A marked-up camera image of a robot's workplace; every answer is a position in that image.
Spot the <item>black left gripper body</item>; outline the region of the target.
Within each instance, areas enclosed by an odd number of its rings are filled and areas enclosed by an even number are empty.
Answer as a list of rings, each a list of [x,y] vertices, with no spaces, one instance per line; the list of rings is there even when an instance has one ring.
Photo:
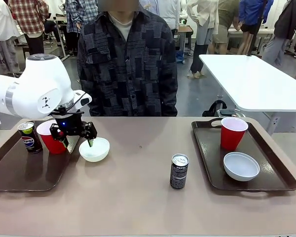
[[[68,136],[80,136],[83,129],[83,121],[81,120],[82,112],[66,114],[64,116],[54,115],[59,129]]]

